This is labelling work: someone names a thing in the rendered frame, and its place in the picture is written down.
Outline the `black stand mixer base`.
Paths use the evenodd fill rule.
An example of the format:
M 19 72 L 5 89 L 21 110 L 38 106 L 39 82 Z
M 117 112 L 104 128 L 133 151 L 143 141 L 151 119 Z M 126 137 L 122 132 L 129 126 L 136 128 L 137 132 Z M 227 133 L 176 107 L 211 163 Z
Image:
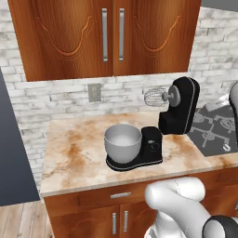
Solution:
M 107 153 L 106 164 L 112 170 L 124 172 L 141 166 L 157 165 L 163 162 L 162 133 L 155 126 L 144 126 L 139 154 L 129 163 L 116 163 Z

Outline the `grey metal mixing bowl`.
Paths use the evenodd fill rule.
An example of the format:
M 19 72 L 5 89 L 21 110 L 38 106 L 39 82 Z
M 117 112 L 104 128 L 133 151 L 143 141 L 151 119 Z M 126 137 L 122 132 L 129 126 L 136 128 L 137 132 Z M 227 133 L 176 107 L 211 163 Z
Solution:
M 105 151 L 119 164 L 129 163 L 137 157 L 141 140 L 140 130 L 127 124 L 110 126 L 104 133 Z

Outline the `wooden drawer front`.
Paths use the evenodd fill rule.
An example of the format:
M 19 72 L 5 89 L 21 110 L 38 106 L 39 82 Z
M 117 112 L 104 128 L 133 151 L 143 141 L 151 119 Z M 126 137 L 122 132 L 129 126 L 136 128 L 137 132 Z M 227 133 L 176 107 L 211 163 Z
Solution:
M 105 206 L 105 205 L 119 205 L 132 202 L 140 202 L 144 200 L 144 190 L 146 186 L 147 186 L 146 182 L 140 182 L 79 192 L 77 195 L 77 202 L 80 206 L 83 205 Z M 116 199 L 110 198 L 110 195 L 121 192 L 131 192 L 131 195 Z
M 238 184 L 238 167 L 220 169 L 217 172 L 216 185 L 219 187 Z

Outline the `grey hob with grates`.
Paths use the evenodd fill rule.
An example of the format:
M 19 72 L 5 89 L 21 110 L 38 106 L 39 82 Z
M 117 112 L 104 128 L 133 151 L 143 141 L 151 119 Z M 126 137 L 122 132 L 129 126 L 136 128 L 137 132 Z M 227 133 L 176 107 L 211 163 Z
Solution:
M 230 105 L 209 112 L 197 108 L 188 133 L 203 156 L 238 152 L 233 111 Z

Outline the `wooden base cupboard door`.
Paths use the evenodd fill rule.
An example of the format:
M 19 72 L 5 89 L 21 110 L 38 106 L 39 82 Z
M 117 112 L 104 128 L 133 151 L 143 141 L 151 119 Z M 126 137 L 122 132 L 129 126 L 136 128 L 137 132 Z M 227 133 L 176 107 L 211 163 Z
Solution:
M 128 211 L 127 231 L 124 232 L 124 212 Z M 156 219 L 157 212 L 142 201 L 120 205 L 120 238 L 144 238 Z
M 116 213 L 116 234 L 112 234 L 112 213 Z M 55 238 L 119 238 L 119 215 L 115 205 L 51 217 L 50 222 Z

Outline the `dark grey fridge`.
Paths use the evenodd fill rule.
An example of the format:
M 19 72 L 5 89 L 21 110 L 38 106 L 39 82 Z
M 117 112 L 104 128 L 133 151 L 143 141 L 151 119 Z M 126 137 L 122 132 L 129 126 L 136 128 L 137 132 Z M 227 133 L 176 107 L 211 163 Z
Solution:
M 33 172 L 0 70 L 0 206 L 39 200 Z

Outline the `dark grey range hood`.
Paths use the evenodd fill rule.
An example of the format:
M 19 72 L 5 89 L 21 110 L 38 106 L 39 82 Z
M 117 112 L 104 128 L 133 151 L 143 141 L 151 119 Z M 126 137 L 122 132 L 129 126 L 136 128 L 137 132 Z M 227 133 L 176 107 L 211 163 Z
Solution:
M 201 0 L 201 6 L 238 12 L 238 0 Z

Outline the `grey wall outlet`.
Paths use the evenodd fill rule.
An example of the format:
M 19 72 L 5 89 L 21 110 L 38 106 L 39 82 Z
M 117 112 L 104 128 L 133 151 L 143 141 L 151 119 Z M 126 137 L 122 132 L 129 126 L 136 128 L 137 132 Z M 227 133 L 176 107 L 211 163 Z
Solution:
M 100 84 L 88 84 L 88 99 L 90 102 L 101 101 Z

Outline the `wooden wall cupboard door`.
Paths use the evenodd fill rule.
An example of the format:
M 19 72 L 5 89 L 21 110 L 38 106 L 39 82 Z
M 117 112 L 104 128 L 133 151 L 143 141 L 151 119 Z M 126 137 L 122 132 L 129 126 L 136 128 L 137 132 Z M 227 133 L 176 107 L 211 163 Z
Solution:
M 112 0 L 7 0 L 29 82 L 112 75 Z M 102 9 L 107 8 L 108 61 Z
M 183 73 L 189 68 L 201 0 L 112 0 L 113 74 Z M 119 61 L 119 9 L 125 9 Z

